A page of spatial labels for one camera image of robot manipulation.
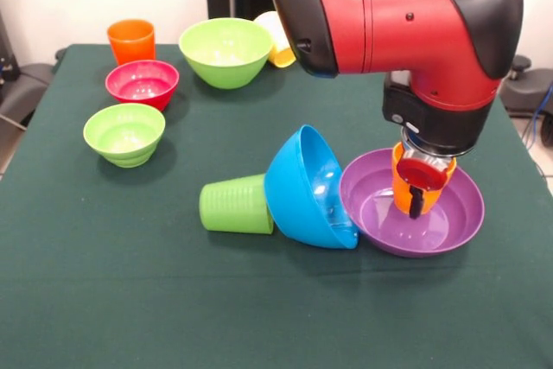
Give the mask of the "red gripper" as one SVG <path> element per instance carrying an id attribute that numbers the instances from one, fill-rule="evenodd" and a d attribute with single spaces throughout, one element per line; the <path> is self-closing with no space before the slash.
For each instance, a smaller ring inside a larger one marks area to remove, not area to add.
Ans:
<path id="1" fill-rule="evenodd" d="M 397 164 L 397 173 L 410 184 L 410 209 L 411 219 L 417 219 L 423 214 L 424 191 L 437 191 L 442 189 L 447 182 L 447 170 L 440 170 L 417 158 L 401 158 Z"/>

